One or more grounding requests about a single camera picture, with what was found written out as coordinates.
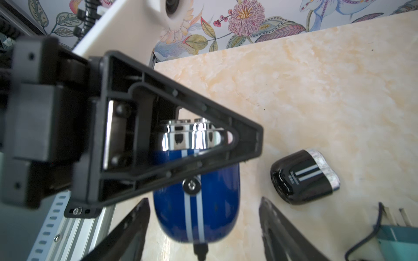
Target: marble countertop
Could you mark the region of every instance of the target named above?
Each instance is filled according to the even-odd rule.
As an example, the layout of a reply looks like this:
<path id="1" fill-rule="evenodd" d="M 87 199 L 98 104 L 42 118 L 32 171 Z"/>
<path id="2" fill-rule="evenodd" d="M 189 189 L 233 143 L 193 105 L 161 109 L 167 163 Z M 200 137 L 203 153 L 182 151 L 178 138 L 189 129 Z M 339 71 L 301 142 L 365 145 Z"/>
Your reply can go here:
<path id="1" fill-rule="evenodd" d="M 265 259 L 262 196 L 333 261 L 371 232 L 379 201 L 400 224 L 405 208 L 418 225 L 417 24 L 413 11 L 156 64 L 265 130 L 262 156 L 241 163 L 235 228 L 209 245 L 208 261 Z M 292 206 L 276 193 L 270 166 L 304 148 L 325 156 L 341 189 Z M 140 198 L 117 205 L 113 224 Z M 164 235 L 151 207 L 143 260 L 197 260 L 192 245 Z M 351 258 L 383 260 L 375 239 Z"/>

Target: metal bolt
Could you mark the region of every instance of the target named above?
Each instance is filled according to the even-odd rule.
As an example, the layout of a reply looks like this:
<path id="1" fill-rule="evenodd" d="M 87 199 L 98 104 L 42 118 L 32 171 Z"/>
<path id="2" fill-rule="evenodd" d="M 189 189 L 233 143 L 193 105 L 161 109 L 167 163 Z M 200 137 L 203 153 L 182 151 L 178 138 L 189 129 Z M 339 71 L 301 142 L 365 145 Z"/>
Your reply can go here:
<path id="1" fill-rule="evenodd" d="M 83 208 L 82 207 L 78 207 L 78 208 L 75 208 L 73 210 L 73 215 L 80 215 L 82 212 L 83 212 Z"/>
<path id="2" fill-rule="evenodd" d="M 56 243 L 56 242 L 58 242 L 60 239 L 61 239 L 61 235 L 60 235 L 60 234 L 58 234 L 58 235 L 56 235 L 56 236 L 54 237 L 54 242 Z"/>
<path id="3" fill-rule="evenodd" d="M 193 191 L 196 188 L 196 183 L 193 180 L 189 181 L 189 189 Z"/>
<path id="4" fill-rule="evenodd" d="M 129 104 L 121 103 L 116 106 L 115 112 L 119 117 L 128 118 L 132 113 L 132 109 Z"/>
<path id="5" fill-rule="evenodd" d="M 128 162 L 127 157 L 121 155 L 121 154 L 117 154 L 115 156 L 112 157 L 110 163 L 112 164 L 113 167 L 124 167 L 126 166 Z"/>

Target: round button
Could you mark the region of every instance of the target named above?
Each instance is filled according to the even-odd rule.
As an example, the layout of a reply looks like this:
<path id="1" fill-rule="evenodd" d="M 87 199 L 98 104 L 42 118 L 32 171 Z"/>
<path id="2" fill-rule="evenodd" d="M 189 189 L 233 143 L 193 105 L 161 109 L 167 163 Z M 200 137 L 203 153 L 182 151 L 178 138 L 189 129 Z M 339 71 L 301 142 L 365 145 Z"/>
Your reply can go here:
<path id="1" fill-rule="evenodd" d="M 189 195 L 196 195 L 201 189 L 200 180 L 196 177 L 183 180 L 183 190 Z"/>

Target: perforated metal strip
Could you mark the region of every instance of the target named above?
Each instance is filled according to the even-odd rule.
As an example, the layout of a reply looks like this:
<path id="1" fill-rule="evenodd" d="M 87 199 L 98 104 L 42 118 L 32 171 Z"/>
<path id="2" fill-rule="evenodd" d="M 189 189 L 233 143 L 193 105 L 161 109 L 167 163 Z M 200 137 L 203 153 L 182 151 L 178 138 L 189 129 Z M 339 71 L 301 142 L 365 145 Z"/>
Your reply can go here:
<path id="1" fill-rule="evenodd" d="M 64 211 L 68 199 L 70 199 L 69 191 L 58 193 L 55 196 L 51 208 L 43 222 L 41 231 L 29 253 L 28 261 L 44 261 L 46 259 L 49 249 L 54 242 L 54 238 L 57 235 L 57 231 L 59 231 L 61 222 L 64 219 Z"/>

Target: floral wallpaper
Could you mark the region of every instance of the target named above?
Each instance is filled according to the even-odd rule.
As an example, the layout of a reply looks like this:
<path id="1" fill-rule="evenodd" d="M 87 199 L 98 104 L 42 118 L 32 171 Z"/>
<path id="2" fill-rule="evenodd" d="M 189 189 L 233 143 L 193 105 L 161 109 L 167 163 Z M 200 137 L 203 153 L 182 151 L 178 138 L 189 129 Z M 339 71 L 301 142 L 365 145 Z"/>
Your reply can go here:
<path id="1" fill-rule="evenodd" d="M 12 0 L 46 35 L 71 49 L 83 0 Z M 110 0 L 101 0 L 111 7 Z M 192 0 L 179 28 L 161 32 L 158 61 L 418 10 L 418 0 Z"/>
<path id="2" fill-rule="evenodd" d="M 84 9 L 82 0 L 11 0 L 24 13 L 25 17 L 46 35 L 59 39 L 60 44 L 72 49 L 77 41 L 74 27 L 82 27 L 83 22 L 77 19 L 78 7 Z M 110 0 L 100 0 L 102 6 L 110 7 Z"/>

